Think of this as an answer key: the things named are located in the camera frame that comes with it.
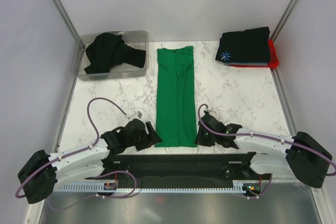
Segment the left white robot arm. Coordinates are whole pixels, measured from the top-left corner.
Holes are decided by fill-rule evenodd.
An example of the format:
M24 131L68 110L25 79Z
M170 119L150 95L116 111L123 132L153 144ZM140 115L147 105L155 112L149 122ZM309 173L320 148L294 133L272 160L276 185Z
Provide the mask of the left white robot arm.
M126 126L103 133L87 146L51 154L36 151L18 173L24 193L17 192L16 197L35 204L63 185L91 177L111 178L115 173L115 155L128 147L140 151L161 142L151 122L133 119Z

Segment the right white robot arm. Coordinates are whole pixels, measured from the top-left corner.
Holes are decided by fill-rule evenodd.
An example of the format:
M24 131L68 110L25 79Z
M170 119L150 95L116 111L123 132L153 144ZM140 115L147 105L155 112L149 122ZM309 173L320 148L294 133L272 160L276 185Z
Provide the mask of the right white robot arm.
M244 154L240 172L245 178L273 174L278 178L295 177L307 186L321 188L330 176L329 167L335 165L332 155L308 133L272 135L239 124L225 125L209 111L199 114L198 119L196 144L217 144Z

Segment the green t shirt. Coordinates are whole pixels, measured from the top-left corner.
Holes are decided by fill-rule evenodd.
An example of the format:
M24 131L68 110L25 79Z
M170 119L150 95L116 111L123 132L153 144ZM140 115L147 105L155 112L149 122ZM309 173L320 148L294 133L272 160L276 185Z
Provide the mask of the green t shirt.
M196 147L193 46L157 50L155 147Z

